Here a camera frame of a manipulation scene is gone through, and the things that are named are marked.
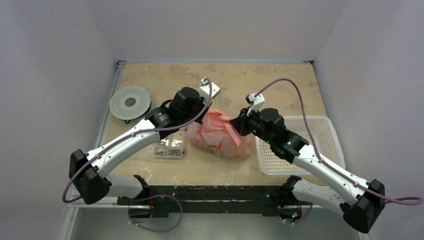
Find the plastic bag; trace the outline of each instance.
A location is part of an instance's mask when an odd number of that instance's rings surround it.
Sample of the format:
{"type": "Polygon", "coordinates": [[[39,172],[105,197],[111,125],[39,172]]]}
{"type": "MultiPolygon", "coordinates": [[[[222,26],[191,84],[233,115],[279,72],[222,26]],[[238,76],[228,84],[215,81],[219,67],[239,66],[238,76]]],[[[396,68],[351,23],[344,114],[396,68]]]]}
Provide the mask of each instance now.
{"type": "Polygon", "coordinates": [[[225,159],[244,159],[252,152],[251,136],[240,136],[229,123],[230,118],[218,109],[209,109],[203,124],[190,124],[187,139],[196,147],[212,150],[225,159]]]}

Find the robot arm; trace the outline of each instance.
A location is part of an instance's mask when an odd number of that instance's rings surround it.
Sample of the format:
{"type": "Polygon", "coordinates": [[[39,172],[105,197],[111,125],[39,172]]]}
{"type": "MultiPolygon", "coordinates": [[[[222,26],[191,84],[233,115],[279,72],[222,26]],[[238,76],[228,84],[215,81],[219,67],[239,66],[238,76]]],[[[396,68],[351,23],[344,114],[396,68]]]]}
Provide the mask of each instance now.
{"type": "Polygon", "coordinates": [[[131,177],[113,176],[111,171],[124,160],[139,150],[158,142],[160,139],[177,132],[180,126],[200,114],[196,122],[202,123],[203,116],[207,112],[212,101],[205,100],[210,94],[214,98],[220,88],[211,82],[211,86],[204,78],[199,90],[183,87],[172,100],[165,101],[160,107],[152,109],[140,122],[130,130],[115,138],[111,142],[83,153],[80,149],[70,156],[69,178],[71,179],[78,170],[88,162],[88,158],[97,159],[88,165],[73,180],[73,184],[86,204],[93,204],[105,196],[125,196],[137,198],[147,183],[138,175],[131,177]]]}
{"type": "Polygon", "coordinates": [[[385,207],[385,201],[376,197],[357,185],[368,186],[368,189],[384,195],[385,187],[378,180],[368,182],[366,179],[333,163],[320,154],[316,156],[314,148],[308,141],[288,130],[284,118],[274,108],[261,111],[265,99],[262,94],[255,97],[256,92],[250,93],[246,100],[250,107],[243,108],[237,118],[230,123],[246,136],[253,134],[270,145],[272,152],[279,158],[299,166],[314,176],[323,180],[328,186],[318,186],[297,176],[291,176],[281,187],[290,192],[299,201],[307,201],[328,208],[343,215],[344,220],[354,229],[368,233],[372,225],[385,207]],[[354,180],[351,183],[330,169],[324,162],[354,180]]]}

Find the white tray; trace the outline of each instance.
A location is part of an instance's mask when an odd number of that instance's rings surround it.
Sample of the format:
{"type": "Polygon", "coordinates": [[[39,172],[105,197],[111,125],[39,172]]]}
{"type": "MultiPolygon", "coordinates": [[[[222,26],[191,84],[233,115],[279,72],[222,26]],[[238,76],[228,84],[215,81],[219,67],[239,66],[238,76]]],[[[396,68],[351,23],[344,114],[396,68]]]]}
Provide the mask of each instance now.
{"type": "MultiPolygon", "coordinates": [[[[326,116],[306,116],[306,119],[318,151],[345,169],[345,157],[331,120],[326,116]]],[[[312,144],[302,116],[285,116],[284,124],[289,130],[299,134],[308,140],[309,144],[312,144]]],[[[258,137],[256,137],[256,148],[260,169],[266,175],[311,175],[303,168],[276,157],[271,151],[270,145],[258,137]]]]}

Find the wooden table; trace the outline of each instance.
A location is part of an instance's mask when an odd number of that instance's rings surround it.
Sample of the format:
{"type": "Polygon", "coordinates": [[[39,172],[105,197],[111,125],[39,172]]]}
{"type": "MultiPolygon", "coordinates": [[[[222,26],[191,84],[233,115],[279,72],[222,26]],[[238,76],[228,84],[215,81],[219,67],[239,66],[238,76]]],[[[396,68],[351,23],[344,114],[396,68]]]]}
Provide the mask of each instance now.
{"type": "MultiPolygon", "coordinates": [[[[223,110],[235,118],[248,106],[245,97],[278,78],[289,78],[298,85],[307,115],[326,116],[320,89],[310,64],[126,64],[119,88],[141,86],[151,95],[152,108],[172,99],[182,87],[197,89],[200,79],[210,78],[220,88],[212,108],[223,110]]],[[[288,82],[279,82],[264,92],[263,108],[276,108],[283,116],[302,114],[295,88],[288,82]]],[[[109,142],[127,131],[126,125],[111,117],[106,141],[109,142]]],[[[228,160],[185,144],[182,159],[152,157],[152,148],[146,147],[120,164],[112,174],[130,176],[138,174],[149,185],[281,185],[287,177],[267,176],[259,166],[255,145],[250,157],[228,160]]],[[[315,176],[304,176],[311,183],[324,185],[315,176]]]]}

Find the white round lid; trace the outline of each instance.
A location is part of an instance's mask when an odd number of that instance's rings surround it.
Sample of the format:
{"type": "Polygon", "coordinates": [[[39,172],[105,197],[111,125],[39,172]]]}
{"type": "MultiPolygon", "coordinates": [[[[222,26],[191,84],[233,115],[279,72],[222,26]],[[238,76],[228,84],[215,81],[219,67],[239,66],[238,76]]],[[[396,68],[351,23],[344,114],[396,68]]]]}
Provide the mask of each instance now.
{"type": "Polygon", "coordinates": [[[118,119],[133,120],[149,111],[152,99],[141,86],[128,86],[117,91],[109,102],[110,112],[118,119]]]}

